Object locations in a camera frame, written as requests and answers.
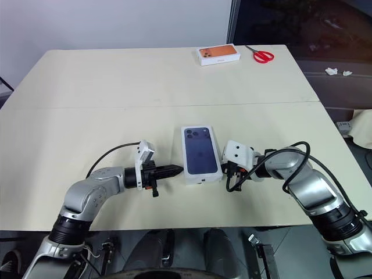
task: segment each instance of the table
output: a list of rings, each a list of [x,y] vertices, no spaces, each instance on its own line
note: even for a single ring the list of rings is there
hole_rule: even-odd
[[[190,48],[46,53],[0,110],[0,229],[50,230],[66,190],[85,177],[101,154],[118,144],[146,139],[155,146],[157,165],[182,165],[180,127],[197,124],[212,125],[220,151],[229,139],[261,152],[308,141],[312,155],[338,177],[357,208],[372,212],[369,183],[290,53],[283,46],[258,48],[277,49],[277,60],[288,65],[289,72],[282,73],[273,61],[263,74],[263,68],[257,68],[258,63],[251,61],[251,53],[244,48],[239,48],[242,57],[236,63],[205,67],[190,57],[180,58],[189,55]],[[172,79],[168,84],[163,75],[172,63],[170,52],[177,53],[175,57],[184,64],[169,72],[179,82]],[[142,86],[128,77],[125,83],[108,82],[112,75],[118,77],[115,57],[131,61],[129,56],[134,60],[155,57],[157,61],[132,62],[132,71],[120,66],[133,81],[142,75]],[[105,67],[92,69],[92,60],[101,61],[98,68]],[[152,76],[147,63],[158,65],[153,75],[162,79]],[[246,74],[234,77],[231,71],[239,74],[234,65]],[[192,67],[205,78],[199,79]],[[271,81],[258,86],[253,77],[260,80],[260,75],[253,69],[260,69]],[[287,76],[293,84],[279,90]],[[221,86],[211,85],[213,80]],[[226,93],[229,83],[232,89]],[[128,93],[134,88],[137,94]],[[191,88],[204,91],[185,95]],[[133,166],[133,152],[132,147],[119,149],[98,167]],[[295,201],[282,192],[282,182],[249,181],[242,192],[228,193],[225,181],[185,185],[179,175],[159,181],[158,198],[153,198],[151,191],[136,189],[110,198],[91,229],[309,224]]]

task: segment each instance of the orange phone box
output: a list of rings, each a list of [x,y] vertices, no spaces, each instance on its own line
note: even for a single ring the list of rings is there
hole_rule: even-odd
[[[196,50],[201,66],[225,63],[240,59],[240,53],[234,44],[216,45]]]

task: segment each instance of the phone image on box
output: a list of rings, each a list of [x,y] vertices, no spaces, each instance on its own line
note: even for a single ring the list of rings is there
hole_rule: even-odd
[[[210,131],[207,127],[184,130],[187,170],[189,174],[218,171]]]

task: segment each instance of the smartphone box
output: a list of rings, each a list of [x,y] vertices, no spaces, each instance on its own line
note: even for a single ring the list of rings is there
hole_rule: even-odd
[[[208,48],[198,48],[196,55],[201,66],[225,63],[240,59],[240,53],[234,44],[216,45]]]
[[[186,183],[220,181],[223,174],[212,127],[182,127],[181,138]]]

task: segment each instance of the white wall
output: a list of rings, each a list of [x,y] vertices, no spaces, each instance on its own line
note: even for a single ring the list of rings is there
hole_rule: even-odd
[[[231,0],[0,0],[0,76],[16,87],[49,49],[226,43]]]

